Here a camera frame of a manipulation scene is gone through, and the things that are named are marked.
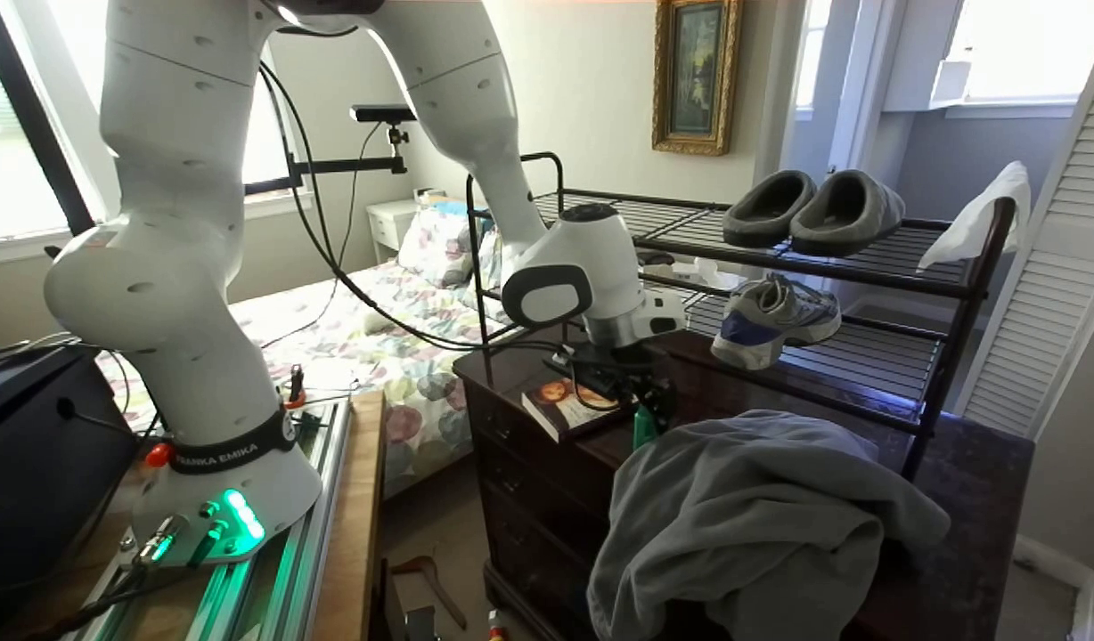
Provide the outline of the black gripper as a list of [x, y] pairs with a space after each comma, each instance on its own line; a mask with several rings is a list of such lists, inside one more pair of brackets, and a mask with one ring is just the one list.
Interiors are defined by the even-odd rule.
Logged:
[[630, 410], [647, 410], [656, 417], [671, 417], [675, 410], [675, 387], [660, 369], [647, 347], [560, 347], [548, 351], [548, 364]]

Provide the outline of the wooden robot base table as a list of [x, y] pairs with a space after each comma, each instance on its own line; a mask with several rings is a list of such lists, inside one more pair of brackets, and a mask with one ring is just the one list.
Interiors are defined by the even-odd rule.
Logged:
[[78, 631], [53, 627], [99, 601], [131, 567], [131, 469], [53, 577], [0, 631], [0, 641], [370, 641], [376, 586], [381, 396], [314, 401], [310, 446], [320, 507], [254, 564], [149, 577], [146, 596], [112, 601]]

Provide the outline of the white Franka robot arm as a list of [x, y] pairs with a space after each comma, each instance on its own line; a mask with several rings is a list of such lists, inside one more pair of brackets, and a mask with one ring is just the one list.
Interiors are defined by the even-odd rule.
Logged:
[[74, 236], [41, 296], [61, 329], [137, 369], [166, 426], [171, 457], [131, 514], [153, 567], [250, 558], [320, 499], [294, 419], [226, 309], [260, 50], [302, 19], [370, 32], [434, 151], [477, 177], [506, 249], [510, 322], [576, 316], [609, 349], [673, 322], [644, 292], [617, 211], [545, 220], [529, 202], [485, 0], [111, 0], [99, 132], [121, 216]]

